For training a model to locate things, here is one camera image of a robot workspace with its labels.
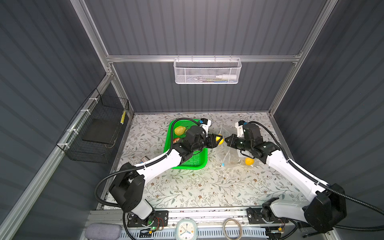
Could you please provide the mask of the clear zip top bag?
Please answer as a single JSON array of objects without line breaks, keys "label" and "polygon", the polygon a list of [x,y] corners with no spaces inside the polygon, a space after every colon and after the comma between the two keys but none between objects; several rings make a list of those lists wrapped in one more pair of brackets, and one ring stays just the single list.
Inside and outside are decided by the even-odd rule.
[{"label": "clear zip top bag", "polygon": [[[223,139],[229,137],[232,134],[236,134],[236,130],[228,128],[225,125],[220,125],[219,127],[219,135],[223,136]],[[236,149],[232,149],[227,146],[225,141],[215,148],[216,158],[220,162],[221,166],[224,168],[234,168],[234,167],[246,167],[253,168],[256,166],[256,163],[252,166],[247,166],[245,164],[245,159],[249,158],[244,155],[239,155]]]}]

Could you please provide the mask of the green plastic basket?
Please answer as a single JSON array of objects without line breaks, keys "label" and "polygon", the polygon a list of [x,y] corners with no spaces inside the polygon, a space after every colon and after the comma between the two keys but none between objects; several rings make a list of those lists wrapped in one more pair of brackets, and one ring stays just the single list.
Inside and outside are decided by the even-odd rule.
[{"label": "green plastic basket", "polygon": [[[196,125],[189,120],[180,120],[177,123],[175,123],[174,128],[172,129],[173,122],[174,122],[174,120],[170,122],[169,127],[168,127],[167,137],[166,137],[165,146],[164,146],[164,153],[166,153],[169,150],[170,145],[171,145],[171,130],[173,130],[172,140],[174,140],[176,138],[184,138],[186,136],[186,133],[178,136],[174,133],[174,130],[180,126],[185,127],[188,130],[190,127]],[[200,170],[206,166],[207,162],[208,162],[208,150],[204,149],[204,150],[201,150],[200,152],[195,151],[193,153],[193,156],[188,161],[184,162],[183,164],[180,164],[177,167],[174,167],[173,169]]]}]

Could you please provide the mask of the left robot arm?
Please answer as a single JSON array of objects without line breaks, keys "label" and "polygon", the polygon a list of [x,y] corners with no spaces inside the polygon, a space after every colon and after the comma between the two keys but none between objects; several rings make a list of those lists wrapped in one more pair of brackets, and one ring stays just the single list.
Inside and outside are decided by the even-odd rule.
[{"label": "left robot arm", "polygon": [[207,125],[192,126],[185,137],[172,143],[168,152],[143,164],[123,165],[109,188],[118,207],[125,213],[135,214],[146,226],[150,225],[155,210],[143,199],[146,184],[163,172],[187,162],[195,152],[216,148],[224,138],[209,134],[208,128]]}]

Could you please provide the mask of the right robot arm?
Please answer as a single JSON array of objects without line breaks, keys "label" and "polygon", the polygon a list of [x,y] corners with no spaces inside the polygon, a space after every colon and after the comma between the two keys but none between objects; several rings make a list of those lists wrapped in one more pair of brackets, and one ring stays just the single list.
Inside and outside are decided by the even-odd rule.
[{"label": "right robot arm", "polygon": [[296,164],[288,158],[277,140],[265,142],[260,131],[261,124],[239,121],[235,127],[237,133],[225,139],[227,146],[245,157],[258,159],[279,172],[306,199],[304,202],[286,201],[282,197],[267,200],[261,210],[266,223],[286,218],[307,223],[317,232],[326,233],[347,216],[346,200],[342,197],[344,190],[341,186],[329,185]]}]

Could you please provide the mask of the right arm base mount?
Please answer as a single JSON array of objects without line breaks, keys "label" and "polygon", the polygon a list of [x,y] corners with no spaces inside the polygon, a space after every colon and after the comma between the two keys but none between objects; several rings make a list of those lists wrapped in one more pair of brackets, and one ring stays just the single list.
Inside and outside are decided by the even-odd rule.
[{"label": "right arm base mount", "polygon": [[275,217],[270,211],[263,207],[249,207],[246,209],[246,215],[250,224],[282,224],[285,225],[289,221],[287,218]]}]

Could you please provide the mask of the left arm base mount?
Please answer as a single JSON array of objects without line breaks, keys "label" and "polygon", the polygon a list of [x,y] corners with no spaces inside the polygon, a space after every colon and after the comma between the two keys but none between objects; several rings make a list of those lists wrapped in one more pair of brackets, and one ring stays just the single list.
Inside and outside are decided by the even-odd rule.
[{"label": "left arm base mount", "polygon": [[154,210],[147,218],[141,219],[134,213],[129,213],[127,216],[127,227],[166,227],[168,225],[169,211]]}]

